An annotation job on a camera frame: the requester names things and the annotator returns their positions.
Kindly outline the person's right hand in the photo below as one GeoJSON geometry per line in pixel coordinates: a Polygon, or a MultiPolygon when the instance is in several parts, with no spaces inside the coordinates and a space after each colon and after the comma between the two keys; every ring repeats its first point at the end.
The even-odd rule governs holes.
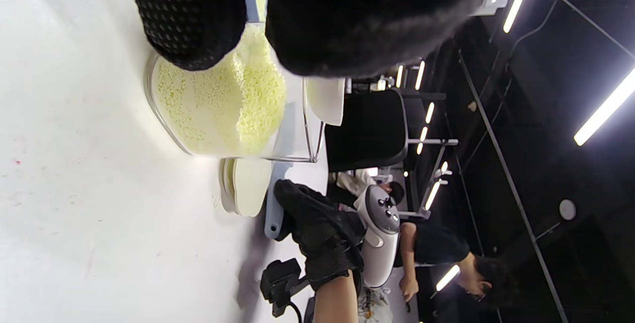
{"type": "Polygon", "coordinates": [[[349,212],[320,192],[290,179],[274,184],[274,196],[292,218],[290,230],[306,257],[305,273],[314,291],[341,276],[351,276],[355,292],[363,289],[361,238],[352,230],[349,212]]]}

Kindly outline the person's left hand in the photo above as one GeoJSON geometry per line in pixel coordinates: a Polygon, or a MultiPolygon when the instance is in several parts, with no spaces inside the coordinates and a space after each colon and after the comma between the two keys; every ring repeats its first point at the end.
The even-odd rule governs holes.
{"type": "MultiPolygon", "coordinates": [[[[184,70],[236,48],[246,0],[134,0],[150,45],[184,70]]],[[[483,0],[267,0],[265,35],[298,76],[370,77],[447,40],[483,0]]]]}

